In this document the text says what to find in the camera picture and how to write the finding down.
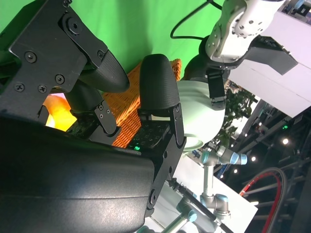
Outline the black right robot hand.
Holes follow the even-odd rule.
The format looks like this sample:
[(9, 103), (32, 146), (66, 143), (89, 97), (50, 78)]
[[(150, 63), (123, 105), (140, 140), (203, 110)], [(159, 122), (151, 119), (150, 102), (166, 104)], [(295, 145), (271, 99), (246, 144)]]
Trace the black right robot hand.
[(68, 0), (35, 0), (0, 35), (0, 230), (133, 233), (174, 174), (186, 138), (165, 55), (139, 77), (141, 127), (129, 146), (101, 92), (129, 79)]

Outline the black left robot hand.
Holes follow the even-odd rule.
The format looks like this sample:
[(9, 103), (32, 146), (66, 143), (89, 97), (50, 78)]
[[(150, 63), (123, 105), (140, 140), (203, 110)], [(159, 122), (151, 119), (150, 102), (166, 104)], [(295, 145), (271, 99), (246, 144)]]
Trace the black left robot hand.
[(230, 70), (223, 63), (198, 54), (187, 64), (183, 79), (207, 83), (212, 108), (220, 111), (226, 106), (224, 83), (229, 75)]

